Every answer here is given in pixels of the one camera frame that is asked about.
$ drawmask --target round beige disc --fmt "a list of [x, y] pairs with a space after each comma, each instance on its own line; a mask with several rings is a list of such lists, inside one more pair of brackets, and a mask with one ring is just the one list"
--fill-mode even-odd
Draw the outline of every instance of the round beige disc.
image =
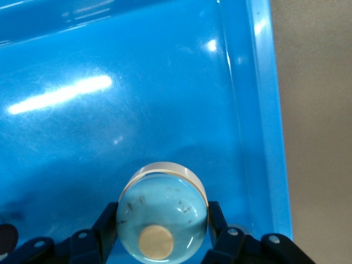
[[165, 227], [150, 225], [140, 233], [138, 246], [148, 259], [162, 260], [171, 254], [174, 248], [174, 238]]

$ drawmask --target plastic container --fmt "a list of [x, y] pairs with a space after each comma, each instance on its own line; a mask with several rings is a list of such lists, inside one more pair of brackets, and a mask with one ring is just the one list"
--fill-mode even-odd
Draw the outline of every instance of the plastic container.
[[[268, 0], [6, 0], [0, 25], [0, 218], [18, 245], [90, 228], [157, 161], [191, 169], [229, 224], [292, 237]], [[118, 241], [114, 262], [137, 260]]]

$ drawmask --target dark speck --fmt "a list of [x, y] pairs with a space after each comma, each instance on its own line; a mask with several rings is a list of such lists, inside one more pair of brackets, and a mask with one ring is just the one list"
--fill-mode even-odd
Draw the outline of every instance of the dark speck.
[[139, 202], [140, 202], [142, 205], [145, 204], [145, 201], [144, 201], [143, 196], [139, 196]]
[[118, 222], [117, 224], [124, 224], [124, 223], [127, 223], [126, 220], [121, 220], [120, 222]]
[[11, 212], [9, 216], [14, 220], [24, 220], [24, 215], [21, 212]]
[[183, 211], [182, 213], [187, 213], [192, 207], [188, 207], [185, 211]]

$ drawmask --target gray floor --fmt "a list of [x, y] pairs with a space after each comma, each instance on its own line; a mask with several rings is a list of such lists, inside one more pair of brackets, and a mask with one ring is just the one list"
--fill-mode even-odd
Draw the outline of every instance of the gray floor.
[[352, 1], [271, 5], [295, 242], [352, 263]]

